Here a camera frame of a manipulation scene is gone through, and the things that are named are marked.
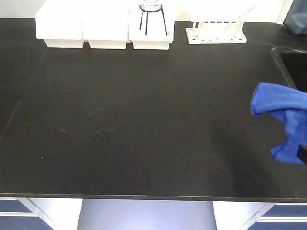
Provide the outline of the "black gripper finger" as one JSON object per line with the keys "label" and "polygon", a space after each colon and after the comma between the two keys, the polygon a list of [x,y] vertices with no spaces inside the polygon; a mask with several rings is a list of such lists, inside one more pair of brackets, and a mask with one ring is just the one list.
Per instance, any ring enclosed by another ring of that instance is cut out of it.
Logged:
{"label": "black gripper finger", "polygon": [[303,164],[307,164],[307,146],[306,145],[298,146],[297,157],[302,161]]}

